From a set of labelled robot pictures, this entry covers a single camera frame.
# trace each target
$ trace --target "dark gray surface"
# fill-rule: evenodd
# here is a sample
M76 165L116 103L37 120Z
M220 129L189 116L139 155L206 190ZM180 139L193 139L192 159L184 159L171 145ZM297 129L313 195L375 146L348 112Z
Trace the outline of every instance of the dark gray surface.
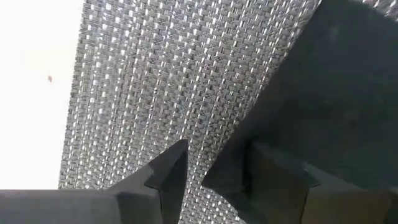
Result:
M60 188L109 187L187 138L182 223L239 223L200 182L317 3L86 1Z
M93 190L0 191L0 223L121 224L116 197Z
M203 185L243 189L242 158L261 140L359 187L397 186L397 40L367 5L322 2Z

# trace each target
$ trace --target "woven mesh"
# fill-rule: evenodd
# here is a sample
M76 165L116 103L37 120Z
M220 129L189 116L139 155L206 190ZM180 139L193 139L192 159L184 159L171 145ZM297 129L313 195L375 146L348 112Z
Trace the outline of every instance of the woven mesh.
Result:
M395 1L368 1L397 18ZM314 12L314 0L86 0L61 189L100 189L181 138L182 223L241 223L200 186Z

